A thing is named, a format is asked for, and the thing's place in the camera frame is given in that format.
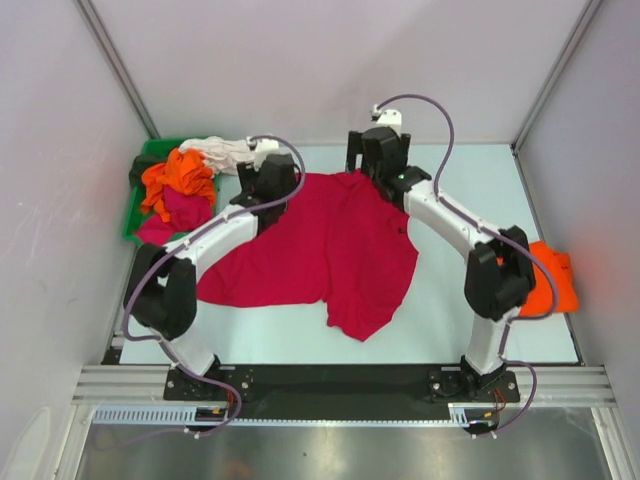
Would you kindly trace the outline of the crimson t shirt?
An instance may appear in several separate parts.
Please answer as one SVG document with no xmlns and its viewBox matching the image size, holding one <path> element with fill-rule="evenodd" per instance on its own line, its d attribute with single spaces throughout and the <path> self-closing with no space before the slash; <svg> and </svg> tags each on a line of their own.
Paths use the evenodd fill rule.
<svg viewBox="0 0 640 480">
<path fill-rule="evenodd" d="M 417 259 L 407 215 L 368 177 L 309 173 L 275 225 L 204 273 L 197 298 L 241 308 L 323 302 L 328 326 L 364 342 L 391 322 Z"/>
</svg>

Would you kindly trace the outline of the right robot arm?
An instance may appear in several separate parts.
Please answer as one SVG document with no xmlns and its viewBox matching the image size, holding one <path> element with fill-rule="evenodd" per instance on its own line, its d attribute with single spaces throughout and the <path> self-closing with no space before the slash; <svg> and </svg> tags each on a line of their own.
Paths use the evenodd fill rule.
<svg viewBox="0 0 640 480">
<path fill-rule="evenodd" d="M 461 388 L 484 401 L 506 372 L 501 358 L 508 323 L 536 286 L 529 242 L 517 226 L 493 231 L 408 164 L 410 136 L 389 126 L 348 134 L 346 171 L 359 169 L 381 197 L 435 231 L 465 261 L 464 297 L 474 312 L 470 344 L 461 357 Z"/>
</svg>

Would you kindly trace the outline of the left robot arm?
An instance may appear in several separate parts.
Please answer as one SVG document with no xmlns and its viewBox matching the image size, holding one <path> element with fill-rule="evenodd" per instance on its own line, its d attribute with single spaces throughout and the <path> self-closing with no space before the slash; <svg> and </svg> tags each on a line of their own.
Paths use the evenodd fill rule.
<svg viewBox="0 0 640 480">
<path fill-rule="evenodd" d="M 275 225 L 304 185 L 304 163 L 290 154 L 271 153 L 258 167 L 238 166 L 241 191 L 212 220 L 185 236 L 138 248 L 123 300 L 123 332 L 129 321 L 149 330 L 171 362 L 189 372 L 186 387 L 197 398 L 214 397 L 220 374 L 217 356 L 197 332 L 197 285 L 204 273 L 236 248 Z"/>
</svg>

